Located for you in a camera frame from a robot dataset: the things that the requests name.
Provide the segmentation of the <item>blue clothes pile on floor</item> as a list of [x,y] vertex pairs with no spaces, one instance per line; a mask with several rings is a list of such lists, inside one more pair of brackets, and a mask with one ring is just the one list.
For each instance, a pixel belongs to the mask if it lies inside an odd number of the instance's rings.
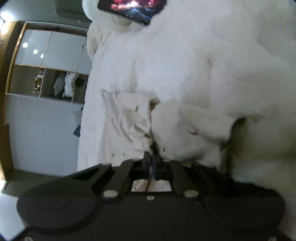
[[80,137],[83,108],[84,107],[81,107],[81,109],[79,111],[75,111],[73,113],[74,118],[75,118],[75,122],[76,122],[76,125],[77,125],[74,132],[73,132],[73,135],[75,135],[76,137]]

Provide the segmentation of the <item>white fluffy bed blanket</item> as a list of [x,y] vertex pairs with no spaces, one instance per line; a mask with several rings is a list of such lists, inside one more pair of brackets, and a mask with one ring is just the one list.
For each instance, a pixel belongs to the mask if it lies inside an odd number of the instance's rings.
[[102,90],[144,93],[234,119],[226,171],[295,200],[295,2],[168,1],[141,27],[82,6],[92,62],[78,170],[99,164]]

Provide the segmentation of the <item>white wardrobe with shelves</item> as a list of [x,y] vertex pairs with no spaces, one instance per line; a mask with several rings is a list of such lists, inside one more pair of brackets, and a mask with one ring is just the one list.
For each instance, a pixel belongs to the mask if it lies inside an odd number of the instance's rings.
[[[74,173],[79,138],[74,112],[84,105],[91,62],[83,27],[6,21],[1,26],[1,165],[64,176]],[[72,99],[52,94],[63,72],[85,80]]]

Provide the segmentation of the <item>black tablet with video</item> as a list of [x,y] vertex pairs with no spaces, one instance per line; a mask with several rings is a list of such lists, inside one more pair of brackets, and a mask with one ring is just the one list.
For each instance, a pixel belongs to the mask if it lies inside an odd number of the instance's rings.
[[148,26],[166,4],[166,0],[100,0],[97,7],[106,13]]

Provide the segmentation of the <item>cream patterned garment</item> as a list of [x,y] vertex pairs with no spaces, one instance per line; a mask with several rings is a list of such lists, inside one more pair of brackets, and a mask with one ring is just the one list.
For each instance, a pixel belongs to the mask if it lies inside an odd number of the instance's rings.
[[226,114],[178,101],[160,102],[144,93],[102,90],[101,100],[105,121],[99,163],[118,166],[149,153],[184,166],[195,162],[226,171],[221,151],[234,123]]

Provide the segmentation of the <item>clothes pile on shelf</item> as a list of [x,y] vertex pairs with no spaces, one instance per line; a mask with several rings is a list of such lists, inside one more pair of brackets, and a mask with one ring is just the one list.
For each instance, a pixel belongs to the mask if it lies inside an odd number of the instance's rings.
[[52,94],[59,99],[72,99],[75,88],[83,87],[85,80],[75,72],[63,72],[52,86]]

